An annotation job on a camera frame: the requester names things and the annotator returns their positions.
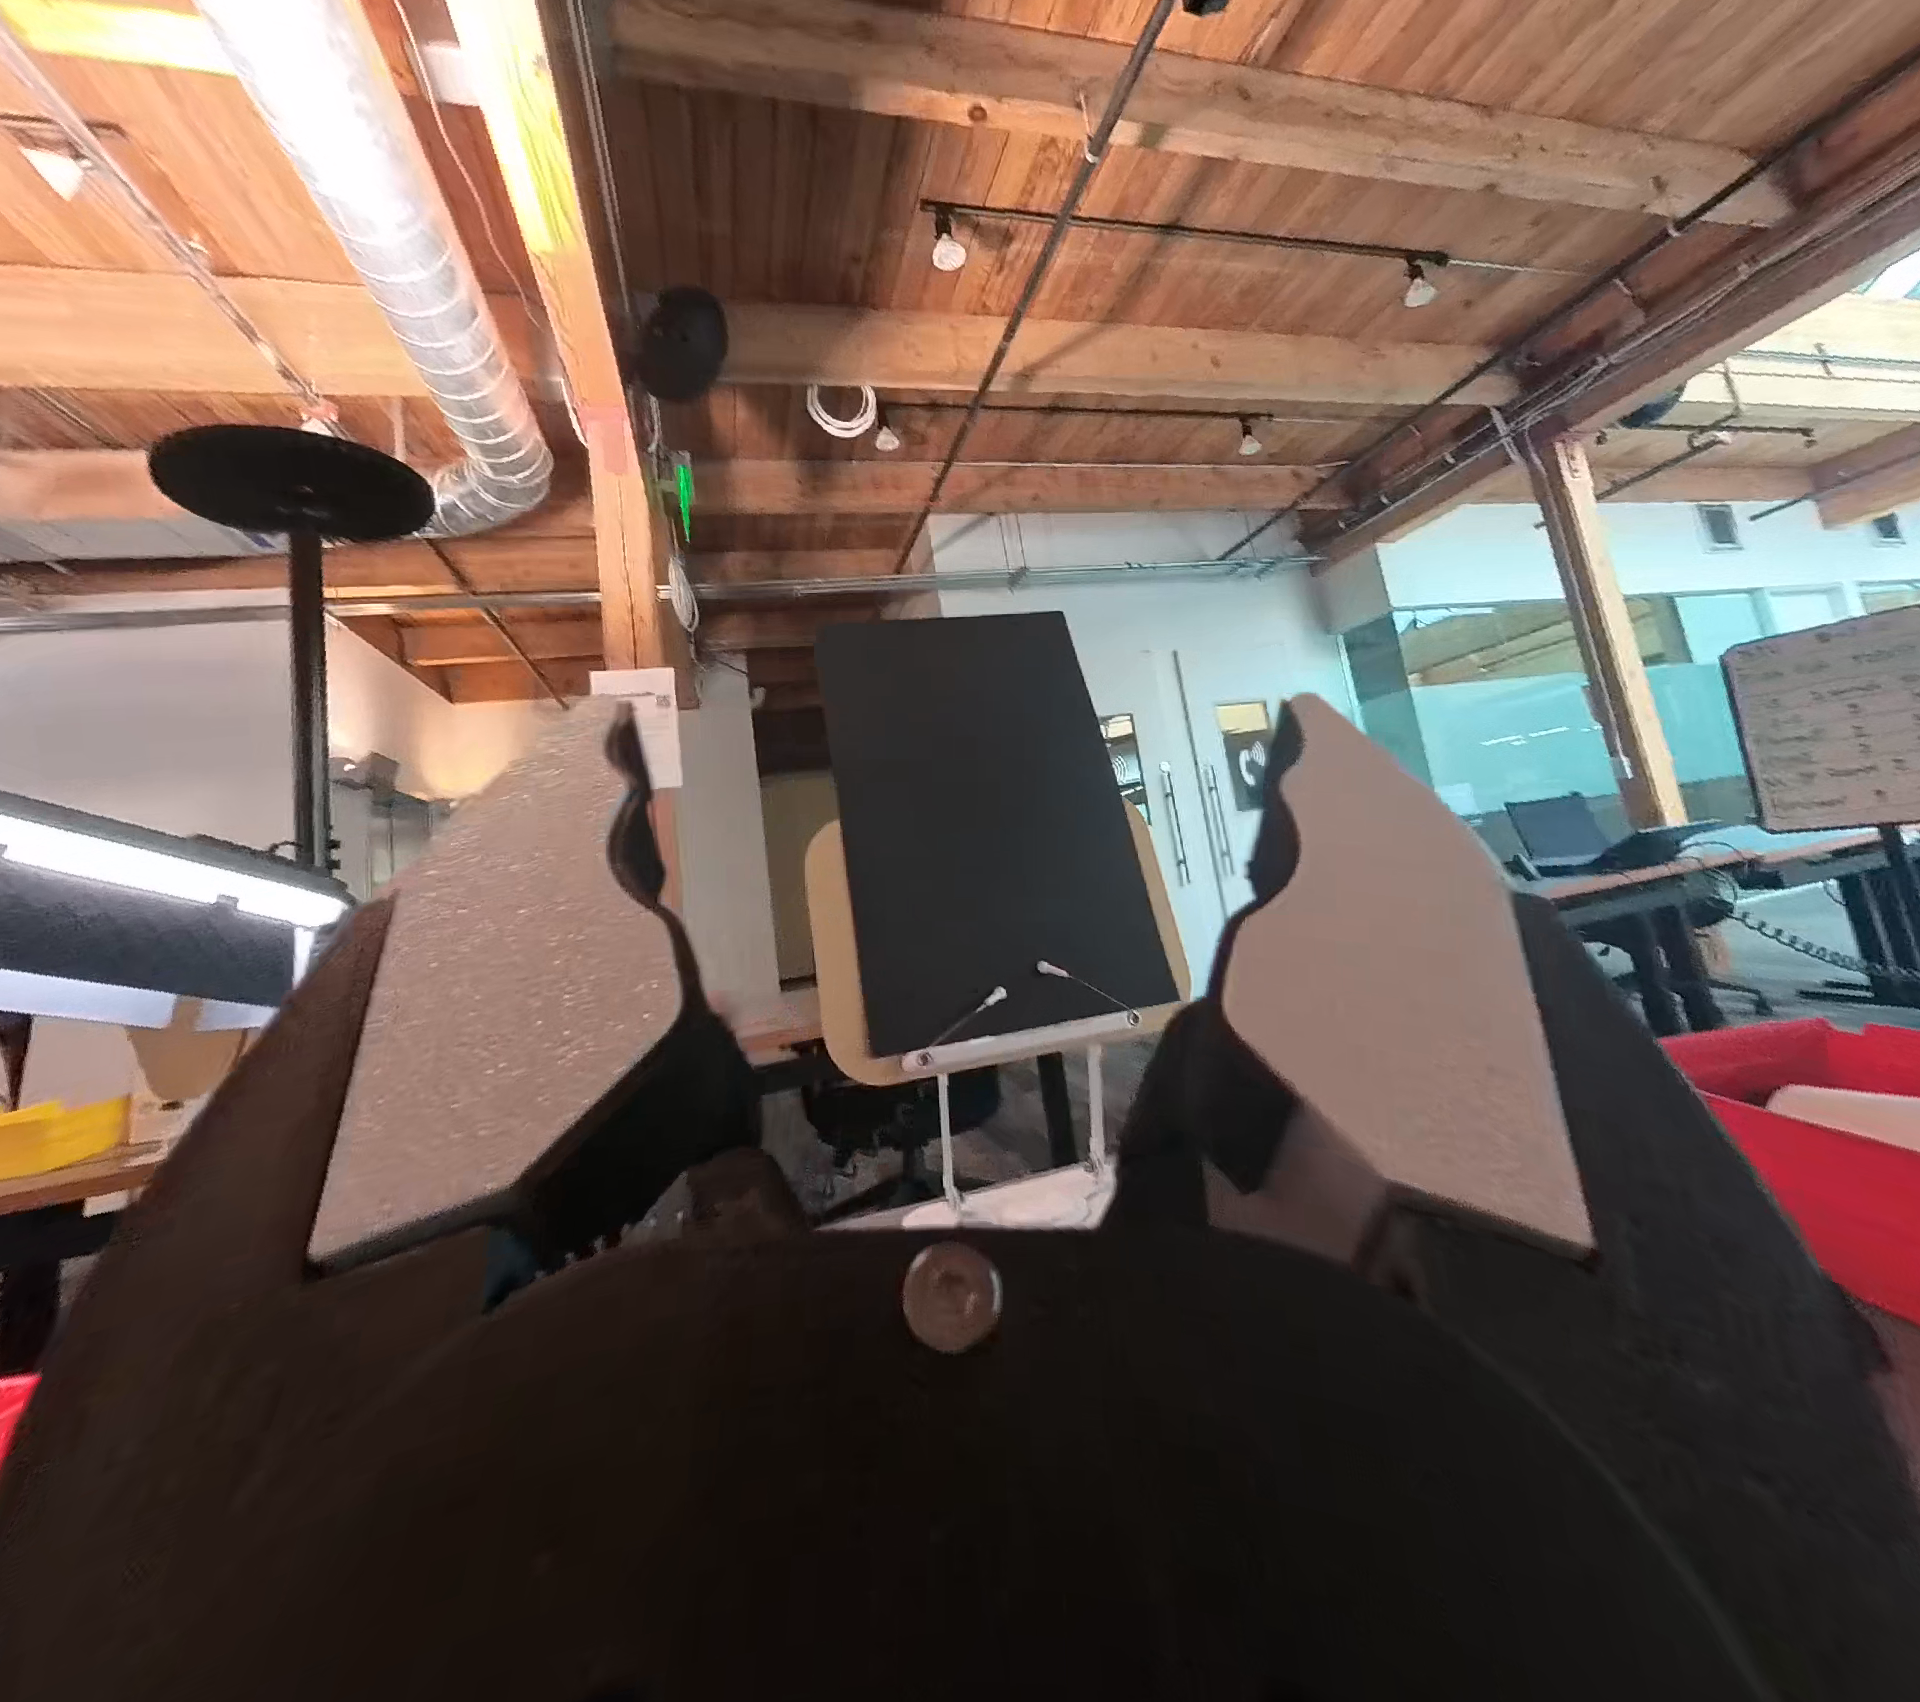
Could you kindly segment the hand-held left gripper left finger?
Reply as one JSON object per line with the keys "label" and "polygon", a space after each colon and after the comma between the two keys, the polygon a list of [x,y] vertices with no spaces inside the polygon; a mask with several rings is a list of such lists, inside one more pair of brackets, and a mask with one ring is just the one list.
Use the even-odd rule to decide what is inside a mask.
{"label": "hand-held left gripper left finger", "polygon": [[591,699],[396,878],[306,1240],[317,1265],[501,1216],[707,1006],[659,898],[652,799],[634,707]]}

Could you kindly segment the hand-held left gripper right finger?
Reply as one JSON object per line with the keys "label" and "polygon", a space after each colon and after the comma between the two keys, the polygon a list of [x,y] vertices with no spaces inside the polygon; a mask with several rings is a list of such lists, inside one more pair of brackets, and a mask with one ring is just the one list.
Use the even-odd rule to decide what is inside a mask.
{"label": "hand-held left gripper right finger", "polygon": [[1475,835],[1320,696],[1284,705],[1212,991],[1298,1098],[1266,1190],[1315,1245],[1398,1209],[1598,1251],[1514,896]]}

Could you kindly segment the red plastic bin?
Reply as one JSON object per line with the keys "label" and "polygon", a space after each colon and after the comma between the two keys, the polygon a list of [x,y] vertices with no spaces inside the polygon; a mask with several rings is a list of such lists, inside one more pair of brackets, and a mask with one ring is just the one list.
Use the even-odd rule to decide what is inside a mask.
{"label": "red plastic bin", "polygon": [[1917,1033],[1761,1022],[1665,1037],[1813,1257],[1860,1305],[1917,1323],[1917,1143],[1838,1130],[1788,1097],[1891,1097],[1917,1119]]}

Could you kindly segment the white bottle with black cap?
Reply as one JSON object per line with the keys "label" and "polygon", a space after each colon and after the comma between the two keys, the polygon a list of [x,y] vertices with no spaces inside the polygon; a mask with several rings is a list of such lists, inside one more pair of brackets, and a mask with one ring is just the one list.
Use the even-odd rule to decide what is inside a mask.
{"label": "white bottle with black cap", "polygon": [[1917,1097],[1850,1088],[1784,1088],[1768,1098],[1768,1112],[1877,1140],[1917,1154]]}

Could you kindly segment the wooden office desk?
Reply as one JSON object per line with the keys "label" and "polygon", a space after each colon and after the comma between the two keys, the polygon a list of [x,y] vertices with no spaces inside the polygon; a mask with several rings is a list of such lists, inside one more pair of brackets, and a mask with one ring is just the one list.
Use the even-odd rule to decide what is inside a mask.
{"label": "wooden office desk", "polygon": [[[1514,887],[1548,898],[1562,923],[1593,947],[1625,958],[1619,988],[1658,1037],[1725,1027],[1724,995],[1746,995],[1770,1016],[1761,991],[1715,979],[1701,952],[1703,926],[1738,923],[1813,963],[1838,967],[1846,985],[1814,991],[1838,1004],[1917,1006],[1917,841],[1905,830],[1788,838],[1782,846],[1685,846],[1675,860],[1601,874],[1546,877],[1509,866]],[[1834,887],[1850,948],[1818,952],[1747,903],[1795,891]]]}

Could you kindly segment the white paper notice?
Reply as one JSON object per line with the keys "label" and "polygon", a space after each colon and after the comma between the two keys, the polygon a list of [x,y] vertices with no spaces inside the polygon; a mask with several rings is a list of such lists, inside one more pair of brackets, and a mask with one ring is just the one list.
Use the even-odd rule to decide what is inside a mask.
{"label": "white paper notice", "polygon": [[679,675],[673,667],[594,670],[591,699],[613,709],[609,759],[648,796],[684,788]]}

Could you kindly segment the black board on white stand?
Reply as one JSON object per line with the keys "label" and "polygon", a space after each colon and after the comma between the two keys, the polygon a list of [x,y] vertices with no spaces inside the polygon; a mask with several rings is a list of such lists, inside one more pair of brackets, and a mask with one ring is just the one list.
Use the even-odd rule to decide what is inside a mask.
{"label": "black board on white stand", "polygon": [[[837,819],[804,853],[822,1041],[907,1097],[890,1190],[843,1230],[1088,1230],[1114,1200],[1102,1066],[1191,995],[1149,830],[1124,802],[1060,613],[828,625]],[[968,1187],[957,1090],[1038,1066],[1049,1169]]]}

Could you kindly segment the yellow plastic bin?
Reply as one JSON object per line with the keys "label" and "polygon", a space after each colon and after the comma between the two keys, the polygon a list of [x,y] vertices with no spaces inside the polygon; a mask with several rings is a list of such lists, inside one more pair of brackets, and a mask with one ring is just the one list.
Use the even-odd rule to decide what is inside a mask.
{"label": "yellow plastic bin", "polygon": [[40,1180],[97,1161],[129,1143],[131,1097],[68,1106],[40,1102],[3,1109],[3,1182]]}

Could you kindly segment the whiteboard on black stand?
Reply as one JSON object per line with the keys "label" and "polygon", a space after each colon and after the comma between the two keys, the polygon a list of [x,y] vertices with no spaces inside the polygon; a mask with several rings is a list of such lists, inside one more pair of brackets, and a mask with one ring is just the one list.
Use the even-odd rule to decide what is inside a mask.
{"label": "whiteboard on black stand", "polygon": [[1733,645],[1721,660],[1756,824],[1917,824],[1917,610]]}

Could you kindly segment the black floor lamp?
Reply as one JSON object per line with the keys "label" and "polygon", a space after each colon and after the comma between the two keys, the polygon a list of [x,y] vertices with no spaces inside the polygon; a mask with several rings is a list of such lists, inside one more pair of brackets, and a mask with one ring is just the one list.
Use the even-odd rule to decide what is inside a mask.
{"label": "black floor lamp", "polygon": [[332,877],[330,670],[324,550],[421,535],[430,482],[370,446],[278,425],[203,425],[147,449],[157,493],[216,527],[288,546],[295,860]]}

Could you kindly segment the black ceiling speaker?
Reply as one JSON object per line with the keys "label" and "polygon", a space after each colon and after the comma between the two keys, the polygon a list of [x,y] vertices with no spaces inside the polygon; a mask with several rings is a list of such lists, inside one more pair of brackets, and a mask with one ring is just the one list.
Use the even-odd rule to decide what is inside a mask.
{"label": "black ceiling speaker", "polygon": [[698,283],[666,286],[638,317],[630,378],[659,403],[696,403],[729,361],[729,314]]}

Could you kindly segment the dark wall sign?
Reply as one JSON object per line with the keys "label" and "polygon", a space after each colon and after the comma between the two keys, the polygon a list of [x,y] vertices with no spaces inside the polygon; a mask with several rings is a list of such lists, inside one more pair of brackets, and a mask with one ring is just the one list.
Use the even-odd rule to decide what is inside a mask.
{"label": "dark wall sign", "polygon": [[1213,723],[1234,807],[1258,813],[1266,791],[1266,745],[1276,732],[1272,709],[1265,700],[1220,700]]}

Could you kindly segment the silver air duct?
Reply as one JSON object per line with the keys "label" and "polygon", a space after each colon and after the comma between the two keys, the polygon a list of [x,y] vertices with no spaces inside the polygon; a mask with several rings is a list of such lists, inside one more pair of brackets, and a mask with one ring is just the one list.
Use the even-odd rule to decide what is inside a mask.
{"label": "silver air duct", "polygon": [[363,4],[192,4],[462,449],[430,535],[547,504],[554,454]]}

